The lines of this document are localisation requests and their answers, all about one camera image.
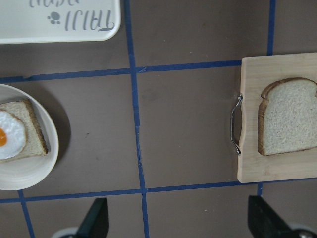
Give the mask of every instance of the slice of white bread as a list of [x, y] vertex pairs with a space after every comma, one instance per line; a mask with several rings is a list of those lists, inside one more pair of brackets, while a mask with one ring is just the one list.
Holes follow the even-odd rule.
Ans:
[[267, 86], [258, 114], [258, 152], [274, 155], [317, 147], [317, 84], [287, 78]]
[[9, 159], [0, 160], [0, 162], [7, 162], [33, 156], [43, 156], [48, 153], [40, 125], [29, 99], [0, 104], [0, 110], [5, 110], [19, 118], [25, 126], [27, 135], [26, 145], [18, 155]]

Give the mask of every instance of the wooden cutting board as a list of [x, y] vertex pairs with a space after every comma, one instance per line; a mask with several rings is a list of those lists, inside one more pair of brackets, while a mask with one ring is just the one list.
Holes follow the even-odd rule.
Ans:
[[269, 84], [292, 77], [317, 82], [317, 53], [242, 59], [242, 131], [239, 140], [241, 155], [238, 157], [240, 182], [317, 177], [317, 148], [272, 156], [263, 156], [258, 152], [260, 95]]

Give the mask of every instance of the fried egg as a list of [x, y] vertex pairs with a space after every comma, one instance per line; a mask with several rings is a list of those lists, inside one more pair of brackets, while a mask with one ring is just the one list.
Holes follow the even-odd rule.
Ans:
[[0, 160], [19, 154], [26, 140], [23, 122], [6, 111], [0, 111]]

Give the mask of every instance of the cutting board handle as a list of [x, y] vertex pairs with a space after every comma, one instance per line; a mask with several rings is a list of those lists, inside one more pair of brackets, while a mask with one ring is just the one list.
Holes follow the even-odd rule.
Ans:
[[234, 123], [234, 112], [235, 112], [236, 108], [241, 105], [242, 100], [243, 100], [243, 96], [242, 96], [242, 94], [240, 94], [238, 96], [237, 104], [235, 105], [235, 107], [231, 111], [231, 117], [230, 117], [230, 138], [231, 138], [231, 141], [232, 141], [232, 143], [234, 144], [234, 146], [236, 148], [236, 151], [237, 151], [238, 155], [241, 154], [241, 150], [240, 150], [239, 145], [235, 142], [235, 140], [233, 138], [233, 123]]

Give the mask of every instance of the egg yolk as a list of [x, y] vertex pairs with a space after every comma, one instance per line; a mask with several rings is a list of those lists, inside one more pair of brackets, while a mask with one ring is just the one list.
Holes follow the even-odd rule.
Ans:
[[4, 146], [6, 144], [6, 134], [5, 132], [0, 128], [0, 146]]

